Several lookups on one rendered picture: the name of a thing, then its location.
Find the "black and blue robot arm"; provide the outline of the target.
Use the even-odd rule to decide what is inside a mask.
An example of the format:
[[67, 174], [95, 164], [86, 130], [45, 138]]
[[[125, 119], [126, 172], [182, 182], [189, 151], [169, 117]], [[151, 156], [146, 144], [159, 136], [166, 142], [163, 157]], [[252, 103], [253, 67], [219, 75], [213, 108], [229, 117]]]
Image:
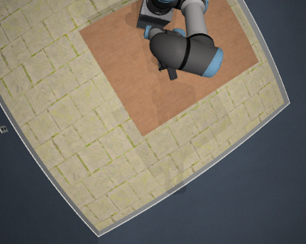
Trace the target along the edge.
[[223, 50], [214, 46], [204, 19], [208, 3], [209, 0], [146, 0], [148, 10], [155, 15], [165, 15], [174, 8], [185, 17], [187, 38], [181, 28], [171, 31], [149, 25], [143, 34], [149, 40], [149, 33], [151, 52], [166, 65], [171, 81], [177, 79], [176, 70], [213, 77], [221, 67]]

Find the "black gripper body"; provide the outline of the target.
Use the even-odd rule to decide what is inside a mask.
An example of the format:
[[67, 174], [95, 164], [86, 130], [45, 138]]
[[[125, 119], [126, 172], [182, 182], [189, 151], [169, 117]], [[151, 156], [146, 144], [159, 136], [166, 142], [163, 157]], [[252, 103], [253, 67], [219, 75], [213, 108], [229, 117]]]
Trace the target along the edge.
[[161, 65], [161, 68], [163, 68], [163, 70], [167, 69], [167, 67], [162, 62], [160, 62], [159, 60], [158, 60], [158, 62], [159, 62], [159, 65]]

